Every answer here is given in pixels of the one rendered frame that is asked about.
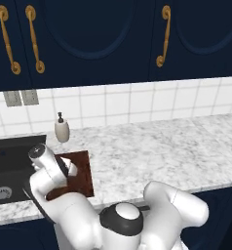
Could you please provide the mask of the dark red-brown cutting board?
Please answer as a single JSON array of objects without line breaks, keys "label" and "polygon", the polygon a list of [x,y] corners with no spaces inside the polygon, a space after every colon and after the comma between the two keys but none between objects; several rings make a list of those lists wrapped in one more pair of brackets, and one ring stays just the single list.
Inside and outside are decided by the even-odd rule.
[{"label": "dark red-brown cutting board", "polygon": [[75,177],[70,176],[67,179],[65,187],[58,187],[47,194],[48,200],[53,200],[68,192],[79,192],[86,197],[94,196],[94,188],[91,175],[89,153],[84,151],[62,153],[60,157],[70,159],[78,168],[78,174]]}]

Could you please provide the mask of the black sink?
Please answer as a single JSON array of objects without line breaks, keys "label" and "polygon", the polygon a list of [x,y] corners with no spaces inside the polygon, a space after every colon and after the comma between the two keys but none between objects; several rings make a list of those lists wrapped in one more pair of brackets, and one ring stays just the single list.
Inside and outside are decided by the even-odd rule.
[{"label": "black sink", "polygon": [[28,200],[23,181],[35,172],[28,152],[45,142],[45,135],[0,140],[0,204]]}]

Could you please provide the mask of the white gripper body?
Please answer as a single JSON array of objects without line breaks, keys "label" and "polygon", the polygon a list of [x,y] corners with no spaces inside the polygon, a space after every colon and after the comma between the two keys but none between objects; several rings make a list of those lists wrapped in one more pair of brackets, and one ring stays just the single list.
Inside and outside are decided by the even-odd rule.
[{"label": "white gripper body", "polygon": [[76,165],[72,163],[71,160],[68,158],[63,158],[62,160],[66,165],[66,168],[68,170],[68,175],[71,177],[75,177],[78,173],[78,168],[76,167]]}]

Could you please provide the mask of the grey wall outlet plate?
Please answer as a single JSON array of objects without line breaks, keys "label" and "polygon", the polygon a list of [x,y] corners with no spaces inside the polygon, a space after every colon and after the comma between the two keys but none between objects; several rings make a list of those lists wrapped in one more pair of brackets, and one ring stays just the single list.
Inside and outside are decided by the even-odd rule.
[{"label": "grey wall outlet plate", "polygon": [[25,105],[39,104],[38,95],[36,90],[22,90],[22,100]]},{"label": "grey wall outlet plate", "polygon": [[6,91],[3,93],[7,107],[22,106],[19,91]]}]

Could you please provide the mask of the navy upper cupboard door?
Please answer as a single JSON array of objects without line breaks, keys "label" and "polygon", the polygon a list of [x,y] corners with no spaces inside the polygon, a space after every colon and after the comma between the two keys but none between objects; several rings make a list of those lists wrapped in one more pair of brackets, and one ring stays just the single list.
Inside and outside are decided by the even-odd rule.
[{"label": "navy upper cupboard door", "polygon": [[11,71],[10,61],[6,52],[0,24],[0,91],[25,90],[31,88],[27,59],[24,44],[20,33],[19,16],[15,0],[0,0],[9,13],[9,19],[5,22],[13,58],[20,64],[20,74],[15,75]]},{"label": "navy upper cupboard door", "polygon": [[[15,0],[32,87],[49,89],[148,80],[155,0]],[[25,7],[39,58],[35,68]]]},{"label": "navy upper cupboard door", "polygon": [[[167,22],[165,5],[171,7],[171,31],[165,63],[163,54]],[[156,0],[149,79],[183,80],[232,76],[232,0]]]}]

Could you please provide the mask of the beige soap dispenser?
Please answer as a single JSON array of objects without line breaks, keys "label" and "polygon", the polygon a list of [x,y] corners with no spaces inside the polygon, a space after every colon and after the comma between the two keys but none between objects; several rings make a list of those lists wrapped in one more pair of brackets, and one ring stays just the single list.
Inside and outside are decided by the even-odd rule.
[{"label": "beige soap dispenser", "polygon": [[58,113],[58,119],[55,122],[55,134],[60,143],[66,143],[69,140],[70,130],[66,119],[62,117],[62,113]]}]

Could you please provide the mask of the navy lower cupboard front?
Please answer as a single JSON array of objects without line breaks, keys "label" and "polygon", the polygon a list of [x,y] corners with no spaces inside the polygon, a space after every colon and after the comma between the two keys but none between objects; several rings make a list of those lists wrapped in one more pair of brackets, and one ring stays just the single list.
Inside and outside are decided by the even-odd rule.
[{"label": "navy lower cupboard front", "polygon": [[232,187],[197,192],[196,196],[208,204],[209,218],[199,228],[184,229],[181,239],[189,250],[218,250],[232,222]]},{"label": "navy lower cupboard front", "polygon": [[0,250],[59,250],[54,226],[46,219],[0,226]]}]

